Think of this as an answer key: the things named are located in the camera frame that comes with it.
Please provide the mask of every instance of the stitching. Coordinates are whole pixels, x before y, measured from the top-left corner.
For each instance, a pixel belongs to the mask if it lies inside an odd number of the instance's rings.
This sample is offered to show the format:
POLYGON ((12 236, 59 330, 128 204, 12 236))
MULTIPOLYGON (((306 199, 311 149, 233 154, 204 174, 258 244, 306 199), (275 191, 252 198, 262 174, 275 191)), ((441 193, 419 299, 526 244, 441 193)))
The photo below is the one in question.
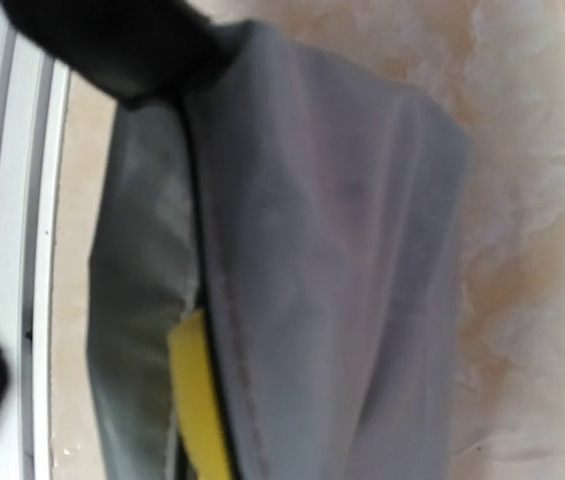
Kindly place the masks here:
MULTIPOLYGON (((212 195, 209 195, 209 213, 213 216, 213 221, 217 221, 217 212, 215 209, 215 201, 212 195)), ((221 281, 219 283, 219 288, 222 290, 222 296, 224 297, 224 304, 226 306, 226 315, 229 319, 229 330, 230 330, 230 342, 231 348, 233 350, 234 356, 237 359, 237 370, 239 383, 244 390, 246 399, 246 411, 247 416, 250 421, 250 436, 251 441, 255 447, 256 463, 260 471, 261 478, 263 480, 268 480, 271 476, 270 462, 267 458, 264 439, 262 435, 262 428, 259 422, 259 412, 257 408, 257 402, 255 393, 253 390, 252 376, 249 369, 248 353, 246 350, 246 342, 243 325, 238 319, 238 315, 235 313, 235 307, 233 302, 229 300, 229 288, 227 286, 227 275, 226 268, 223 265, 223 259, 225 257, 224 251, 221 248, 220 243, 215 235, 214 225, 207 225, 207 232, 209 232, 208 240, 213 243, 213 247, 216 252, 218 252, 218 267, 221 271, 221 281)))

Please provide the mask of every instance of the yellow object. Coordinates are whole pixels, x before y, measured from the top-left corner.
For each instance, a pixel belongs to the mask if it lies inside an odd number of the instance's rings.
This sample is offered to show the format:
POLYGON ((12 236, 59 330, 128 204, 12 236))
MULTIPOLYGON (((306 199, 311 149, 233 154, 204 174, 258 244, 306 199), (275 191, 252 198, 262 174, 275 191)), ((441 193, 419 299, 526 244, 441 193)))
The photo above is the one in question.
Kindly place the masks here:
POLYGON ((204 314, 179 324, 168 341, 178 424, 191 464, 204 480, 231 480, 204 314))

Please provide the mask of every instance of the white railing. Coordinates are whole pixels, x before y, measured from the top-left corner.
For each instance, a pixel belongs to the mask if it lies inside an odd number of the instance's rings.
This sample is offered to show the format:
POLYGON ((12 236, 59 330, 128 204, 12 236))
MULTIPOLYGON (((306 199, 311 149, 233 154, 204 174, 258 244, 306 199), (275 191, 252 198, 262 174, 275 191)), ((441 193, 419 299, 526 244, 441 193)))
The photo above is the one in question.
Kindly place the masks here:
POLYGON ((0 12, 0 345, 12 376, 0 480, 51 478, 49 315, 68 75, 0 12))

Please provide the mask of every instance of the gray bag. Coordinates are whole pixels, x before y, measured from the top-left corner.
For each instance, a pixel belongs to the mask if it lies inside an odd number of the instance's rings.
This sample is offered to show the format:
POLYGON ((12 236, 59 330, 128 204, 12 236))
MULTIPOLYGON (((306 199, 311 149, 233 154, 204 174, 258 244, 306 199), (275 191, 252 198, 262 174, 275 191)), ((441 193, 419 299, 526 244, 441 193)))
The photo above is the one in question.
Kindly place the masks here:
POLYGON ((189 161, 240 478, 444 479, 467 139, 417 90, 240 31, 179 113, 117 114, 88 344, 109 479, 168 469, 165 339, 199 284, 189 161))

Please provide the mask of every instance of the gray fabric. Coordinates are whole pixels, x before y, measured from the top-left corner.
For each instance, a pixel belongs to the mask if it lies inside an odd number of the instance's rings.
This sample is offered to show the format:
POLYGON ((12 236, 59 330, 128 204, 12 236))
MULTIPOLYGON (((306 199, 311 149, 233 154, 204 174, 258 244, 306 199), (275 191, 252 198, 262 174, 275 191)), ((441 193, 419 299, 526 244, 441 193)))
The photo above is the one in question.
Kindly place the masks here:
MULTIPOLYGON (((441 480, 468 142, 417 90, 244 28, 185 98, 241 478, 441 480)), ((164 468, 165 336, 197 282, 183 145, 165 108, 118 115, 89 327, 111 480, 164 468)))
POLYGON ((244 478, 443 479, 466 138, 422 93, 250 29, 187 97, 244 478))
POLYGON ((175 453, 166 337, 197 290, 191 206, 177 115, 118 109, 91 255, 87 351, 110 480, 163 480, 175 453))

